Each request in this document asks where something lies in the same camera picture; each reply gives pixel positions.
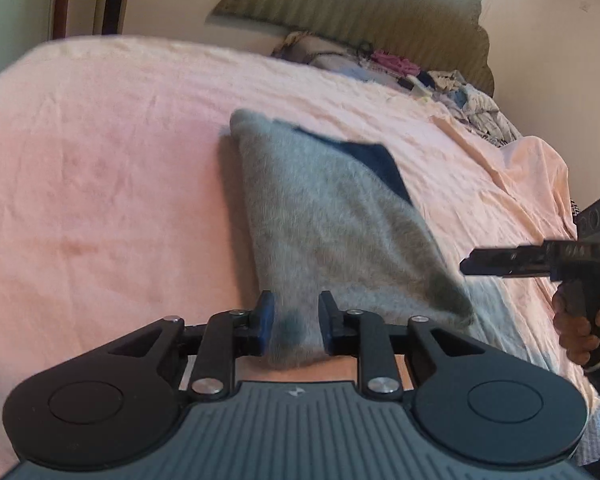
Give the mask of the person right hand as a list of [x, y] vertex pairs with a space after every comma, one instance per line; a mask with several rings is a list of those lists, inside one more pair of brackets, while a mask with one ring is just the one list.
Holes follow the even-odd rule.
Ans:
[[[568, 306], [565, 287], [559, 285], [552, 298], [553, 325], [559, 336], [559, 344], [571, 362], [590, 367], [593, 352], [600, 346], [600, 337], [593, 334], [592, 324], [585, 316], [571, 315], [567, 311]], [[600, 327], [600, 310], [594, 325]]]

